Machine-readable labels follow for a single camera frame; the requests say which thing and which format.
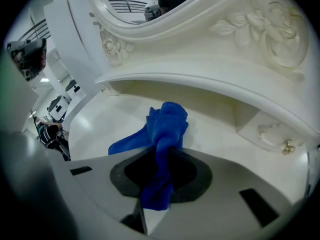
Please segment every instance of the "white wall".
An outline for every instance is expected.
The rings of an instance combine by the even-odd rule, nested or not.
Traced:
[[[40,106],[40,104],[44,101],[47,95],[53,90],[53,86],[49,82],[45,82],[43,86],[35,86],[33,87],[35,92],[39,95],[36,103],[32,106],[32,110],[35,111]]]
[[[68,5],[81,42],[92,59],[92,66],[100,72],[100,75],[105,74],[112,67],[102,49],[99,28],[93,25],[95,19],[89,16],[92,10],[89,1],[68,0]]]
[[[56,48],[55,43],[52,39],[52,36],[50,36],[49,38],[47,38],[46,40],[46,53],[48,54],[49,52],[51,52],[54,48]]]
[[[85,94],[95,89],[100,68],[87,53],[69,9],[68,0],[58,0],[44,7],[46,22],[62,63]]]
[[[64,89],[66,89],[66,87],[68,86],[68,84],[70,83],[70,81],[72,80],[73,78],[71,77],[71,75],[68,75],[65,79],[63,79],[61,81],[61,84],[62,86],[64,87]]]

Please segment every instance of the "floral carving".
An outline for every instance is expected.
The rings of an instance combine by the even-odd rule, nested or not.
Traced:
[[[237,46],[256,43],[271,68],[295,82],[303,74],[292,72],[305,59],[309,36],[308,27],[296,8],[286,8],[278,1],[251,0],[250,13],[234,12],[209,28],[220,35],[233,34]]]
[[[132,52],[134,46],[110,34],[98,21],[95,21],[93,25],[99,26],[102,48],[109,61],[114,65],[120,65],[124,58],[129,57],[128,52]]]

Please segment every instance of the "white cabinet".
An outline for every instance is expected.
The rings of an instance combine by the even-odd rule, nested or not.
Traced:
[[[295,129],[273,116],[238,102],[235,107],[236,131],[248,141],[273,152],[289,155],[305,138]]]

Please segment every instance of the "carved leaf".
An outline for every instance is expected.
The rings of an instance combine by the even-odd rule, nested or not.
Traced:
[[[111,55],[110,53],[107,52],[105,55],[112,64],[119,64],[119,57],[117,53],[114,55]]]
[[[129,54],[128,54],[128,52],[127,52],[126,49],[121,48],[121,54],[122,54],[122,56],[123,56],[124,58],[128,58],[128,57],[129,57]]]
[[[285,22],[288,21],[288,11],[285,6],[277,1],[271,2],[268,5],[266,18],[277,27],[285,27]]]
[[[280,28],[279,32],[285,39],[293,39],[297,34],[296,28]]]
[[[260,17],[258,14],[256,14],[255,12],[252,13],[248,13],[246,15],[249,24],[252,27],[257,28],[257,30],[262,31],[264,30],[264,18]]]
[[[107,42],[106,47],[107,47],[108,51],[111,51],[114,48],[114,44],[112,42]]]
[[[252,0],[252,5],[254,8],[264,12],[268,8],[267,0]]]
[[[290,38],[290,39],[286,39],[284,41],[284,44],[286,46],[287,49],[291,50],[291,51],[294,51],[295,48],[297,47],[296,44],[297,44],[297,40],[295,38]]]
[[[252,40],[255,42],[259,42],[261,34],[252,26],[250,26],[250,33]]]
[[[243,27],[247,24],[247,19],[241,12],[230,13],[226,18],[236,27]]]
[[[117,52],[118,52],[117,47],[113,46],[112,50],[109,53],[110,53],[110,55],[115,55]]]
[[[103,43],[103,44],[102,44],[102,49],[103,49],[105,55],[107,55],[108,52],[107,52],[107,44],[106,44],[106,43]]]
[[[226,20],[219,20],[215,25],[209,28],[210,31],[215,32],[221,36],[227,36],[236,31],[238,28],[231,25]]]
[[[121,45],[121,48],[125,48],[125,47],[126,47],[126,42],[125,42],[125,41],[120,40],[120,45]]]
[[[255,10],[254,12],[255,12],[255,14],[256,14],[259,18],[261,18],[261,19],[264,18],[264,16],[262,15],[262,11],[260,11],[260,10]]]
[[[117,64],[121,64],[123,61],[123,56],[121,54],[121,52],[119,52],[118,50],[116,51],[118,57],[117,57]]]
[[[264,19],[264,28],[268,33],[268,35],[272,37],[274,40],[278,42],[282,42],[284,40],[282,35],[278,32],[278,30],[271,24],[271,22],[267,18]]]
[[[251,34],[249,24],[235,31],[234,40],[235,43],[240,47],[247,46],[250,43]]]
[[[125,49],[128,52],[132,52],[134,50],[134,46],[132,44],[127,43],[126,46],[125,46]]]

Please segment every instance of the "ceiling light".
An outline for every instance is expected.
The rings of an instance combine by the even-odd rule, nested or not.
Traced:
[[[34,111],[30,116],[29,118],[31,118],[37,111]]]

